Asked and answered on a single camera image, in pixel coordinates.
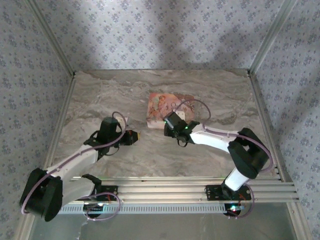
black bracket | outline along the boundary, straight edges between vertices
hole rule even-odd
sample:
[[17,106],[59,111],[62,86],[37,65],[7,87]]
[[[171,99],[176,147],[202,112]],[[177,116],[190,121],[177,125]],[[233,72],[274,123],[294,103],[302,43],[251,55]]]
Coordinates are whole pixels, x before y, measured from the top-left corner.
[[226,195],[222,185],[205,186],[206,199],[208,201],[242,201],[251,200],[251,193],[247,186],[243,185],[238,191],[232,192],[232,195]]
[[[114,195],[118,195],[118,186],[116,185],[101,185],[99,187],[99,192],[94,192],[95,193],[113,193]],[[92,200],[92,198],[86,198],[86,199],[81,199],[82,201],[90,201]],[[95,197],[95,200],[97,202],[116,202],[117,199],[116,197],[112,196],[112,195],[101,195],[101,196],[97,196]],[[97,203],[89,203],[89,204],[85,204],[83,205],[83,212],[86,213],[88,211],[90,212],[102,212],[104,210],[104,206],[103,205],[98,205]],[[88,214],[88,216],[92,219],[95,219],[97,217],[99,217],[101,214],[97,213],[97,214]]]
[[[108,144],[116,140],[122,133],[122,127],[118,120],[114,117],[105,117],[100,125],[100,130],[95,131],[89,139],[87,139],[83,144],[90,145],[91,147],[97,147],[101,145]],[[98,159],[107,155],[111,147],[119,150],[119,146],[130,146],[134,144],[139,139],[139,134],[136,131],[126,130],[123,137],[115,142],[113,145],[98,148]]]

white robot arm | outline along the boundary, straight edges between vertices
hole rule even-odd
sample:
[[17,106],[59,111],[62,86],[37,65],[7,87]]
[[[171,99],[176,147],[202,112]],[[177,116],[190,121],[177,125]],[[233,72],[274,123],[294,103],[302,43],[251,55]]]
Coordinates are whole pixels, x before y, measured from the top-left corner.
[[185,147],[190,144],[208,145],[229,153],[235,168],[222,184],[223,194],[232,198],[249,179],[255,179],[268,161],[267,153],[256,144],[242,139],[241,136],[253,139],[263,145],[258,137],[248,128],[241,131],[224,131],[211,127],[204,127],[196,121],[187,124],[175,112],[164,117],[164,135],[184,142]]
[[[32,193],[27,200],[25,210],[48,222],[58,214],[61,207],[72,201],[91,194],[109,192],[102,186],[101,180],[92,175],[85,174],[77,181],[72,181],[72,178],[79,176],[85,167],[94,164],[101,157],[107,155],[110,147],[129,146],[139,139],[137,132],[126,130],[119,141],[109,144],[121,136],[121,132],[117,132],[117,128],[122,131],[119,122],[114,117],[106,117],[101,123],[100,130],[95,131],[70,157],[47,170],[40,168],[33,170],[29,175],[19,205],[22,207],[27,195]],[[46,175],[49,176],[35,188],[40,179]],[[98,198],[100,201],[108,200],[106,196],[99,196]]]

patterned wallpaper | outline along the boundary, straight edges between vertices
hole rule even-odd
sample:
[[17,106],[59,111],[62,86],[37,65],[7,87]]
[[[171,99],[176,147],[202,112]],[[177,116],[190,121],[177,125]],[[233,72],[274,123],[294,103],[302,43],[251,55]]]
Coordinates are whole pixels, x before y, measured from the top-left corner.
[[22,0],[0,0],[0,240],[12,239],[31,170],[47,154],[70,77]]
[[37,0],[75,70],[249,68],[283,0]]
[[277,147],[320,239],[320,2],[299,0],[257,72]]

metal frame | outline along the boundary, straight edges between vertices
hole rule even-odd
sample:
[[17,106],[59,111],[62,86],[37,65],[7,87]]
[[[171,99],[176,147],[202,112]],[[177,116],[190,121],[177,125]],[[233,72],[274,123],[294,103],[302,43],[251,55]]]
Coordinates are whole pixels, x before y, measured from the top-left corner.
[[[84,214],[83,203],[71,203],[61,208],[60,215]],[[112,214],[119,208],[117,203],[107,203],[100,211],[89,214]],[[135,204],[126,203],[121,205],[118,214],[223,214],[226,213],[223,203],[155,203],[155,204]]]
[[44,36],[47,38],[49,44],[51,45],[53,51],[55,52],[56,56],[61,62],[61,65],[63,66],[64,70],[72,76],[74,71],[72,66],[70,65],[68,58],[64,54],[64,51],[62,50],[55,34],[49,27],[49,24],[46,21],[46,18],[44,17],[43,13],[41,12],[40,7],[36,3],[35,0],[24,0],[25,4],[30,9],[33,17],[38,22],[39,27],[41,28]]
[[273,45],[278,33],[280,32],[281,28],[287,21],[287,18],[289,17],[297,1],[298,0],[283,1],[277,15],[275,16],[272,22],[272,25],[270,26],[268,32],[266,33],[266,36],[263,39],[263,42],[261,43],[260,48],[251,63],[251,66],[250,66],[251,73],[256,73],[258,71],[260,65],[263,63],[267,53],[269,52],[269,49]]
[[[256,203],[287,203],[292,224],[298,240],[311,240],[312,235],[308,227],[306,218],[303,214],[301,204],[293,182],[288,178],[288,174],[281,166],[280,157],[275,148],[275,143],[269,128],[270,121],[264,113],[264,103],[259,96],[260,90],[257,82],[250,80],[253,97],[257,104],[258,113],[263,126],[263,131],[275,163],[275,176],[257,177],[250,181],[252,190],[255,195]],[[51,142],[49,152],[45,162],[45,168],[52,163],[55,150],[58,145],[59,137],[63,127],[64,119],[70,103],[75,81],[72,79],[67,96],[60,113],[56,131]],[[125,206],[137,206],[135,210],[127,211],[126,213],[145,213],[150,206],[170,206],[172,204],[184,206],[208,206],[204,188],[206,185],[220,184],[224,179],[217,177],[112,177],[101,178],[103,185],[119,186],[118,195]],[[225,201],[212,203],[212,206],[219,206]],[[75,201],[65,206],[61,213],[66,212],[66,209],[75,206],[83,206],[83,202]],[[168,211],[167,213],[177,213],[177,211]],[[32,215],[23,216],[19,222],[15,240],[29,239],[32,226],[34,223]]]

wall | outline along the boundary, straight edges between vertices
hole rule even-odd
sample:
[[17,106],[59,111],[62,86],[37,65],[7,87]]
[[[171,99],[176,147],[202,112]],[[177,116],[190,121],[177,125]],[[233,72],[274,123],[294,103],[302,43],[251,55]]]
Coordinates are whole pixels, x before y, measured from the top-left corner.
[[314,239],[320,239],[319,22],[320,2],[299,0],[257,72]]
[[0,0],[0,239],[12,239],[31,170],[43,164],[70,77],[22,0]]
[[37,0],[75,70],[249,68],[283,0]]

